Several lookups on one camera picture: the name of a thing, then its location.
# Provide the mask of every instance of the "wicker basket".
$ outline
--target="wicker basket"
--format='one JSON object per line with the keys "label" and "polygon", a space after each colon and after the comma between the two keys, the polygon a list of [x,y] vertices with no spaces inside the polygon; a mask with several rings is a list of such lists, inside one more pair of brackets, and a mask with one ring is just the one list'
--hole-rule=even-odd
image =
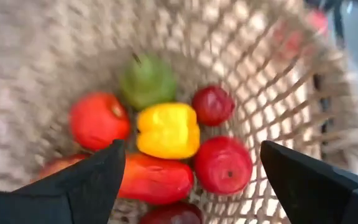
{"label": "wicker basket", "polygon": [[[254,174],[233,197],[195,187],[189,201],[206,223],[288,223],[259,160],[262,140],[358,172],[357,74],[305,13],[287,0],[0,0],[0,190],[25,185],[47,161],[79,150],[67,128],[70,105],[90,91],[116,93],[131,53],[149,51],[174,68],[178,101],[207,83],[236,101],[233,118],[203,128],[203,139],[243,140]],[[276,61],[282,46],[272,46],[271,33],[279,21],[309,37],[313,54]],[[146,211],[118,200],[111,223],[137,223]]]}

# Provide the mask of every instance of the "pear stem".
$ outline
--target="pear stem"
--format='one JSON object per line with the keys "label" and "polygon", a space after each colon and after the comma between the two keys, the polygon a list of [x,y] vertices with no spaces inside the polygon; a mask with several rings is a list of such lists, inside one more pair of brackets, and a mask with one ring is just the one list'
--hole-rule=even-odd
{"label": "pear stem", "polygon": [[132,57],[135,59],[135,61],[138,63],[138,64],[141,64],[142,62],[140,61],[139,57],[135,54],[135,53],[132,53]]}

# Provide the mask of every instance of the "basket weave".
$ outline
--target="basket weave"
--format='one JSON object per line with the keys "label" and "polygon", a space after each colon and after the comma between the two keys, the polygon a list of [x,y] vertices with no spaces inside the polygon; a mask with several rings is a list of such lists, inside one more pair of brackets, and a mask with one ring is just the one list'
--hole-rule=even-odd
{"label": "basket weave", "polygon": [[[358,172],[357,74],[305,13],[299,1],[279,0],[0,0],[0,190],[25,185],[47,161],[77,151],[67,128],[70,105],[91,91],[117,93],[131,53],[154,52],[177,74],[178,101],[189,102],[208,83],[236,101],[233,118],[203,128],[202,138],[243,140],[252,180],[233,197],[196,186],[189,200],[205,223],[287,223],[260,163],[261,141]],[[280,46],[271,33],[278,21],[309,37],[314,54],[276,62]],[[323,108],[322,98],[331,106]],[[146,211],[118,200],[110,223],[137,223]]]}

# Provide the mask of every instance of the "red fruit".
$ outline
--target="red fruit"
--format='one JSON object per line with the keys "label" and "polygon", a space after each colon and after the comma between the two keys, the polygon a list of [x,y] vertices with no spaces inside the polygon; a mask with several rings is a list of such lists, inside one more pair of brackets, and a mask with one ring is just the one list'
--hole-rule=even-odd
{"label": "red fruit", "polygon": [[41,170],[41,172],[38,175],[36,180],[46,178],[49,175],[52,175],[52,174],[57,173],[63,169],[66,169],[67,167],[74,165],[77,162],[80,162],[81,160],[86,159],[87,157],[88,157],[88,155],[85,155],[85,154],[77,154],[74,156],[57,159],[57,160],[47,164]]}
{"label": "red fruit", "polygon": [[145,154],[126,158],[118,197],[162,205],[187,197],[193,188],[193,173],[186,164]]}
{"label": "red fruit", "polygon": [[177,202],[147,213],[139,224],[202,224],[203,214],[193,204]]}
{"label": "red fruit", "polygon": [[[306,20],[318,31],[322,32],[323,34],[327,33],[328,20],[323,12],[315,9],[308,14]],[[281,51],[278,52],[279,57],[285,59],[292,59],[298,53],[300,53],[302,42],[305,41],[306,37],[303,35],[302,32],[294,31],[290,34],[289,38],[285,40],[286,32],[291,31],[288,30],[287,25],[282,22],[274,30],[273,38],[277,45],[285,41],[283,48],[281,49]],[[307,45],[305,47],[306,48],[303,49],[304,54],[309,55],[313,53],[312,46]]]}
{"label": "red fruit", "polygon": [[124,107],[109,93],[82,98],[71,110],[70,123],[75,141],[93,151],[108,147],[115,139],[126,139],[131,130]]}
{"label": "red fruit", "polygon": [[211,85],[197,91],[192,106],[200,123],[217,126],[230,117],[234,102],[221,87]]}
{"label": "red fruit", "polygon": [[194,162],[200,184],[214,194],[237,193],[248,184],[252,175],[248,150],[230,137],[218,136],[204,142]]}

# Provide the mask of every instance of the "yellow bell pepper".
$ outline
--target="yellow bell pepper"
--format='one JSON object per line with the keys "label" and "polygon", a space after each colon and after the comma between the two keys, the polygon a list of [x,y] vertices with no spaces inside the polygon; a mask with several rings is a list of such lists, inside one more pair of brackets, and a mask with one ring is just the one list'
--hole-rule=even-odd
{"label": "yellow bell pepper", "polygon": [[162,103],[141,111],[137,119],[137,147],[161,159],[186,159],[200,146],[200,128],[193,108],[184,103]]}

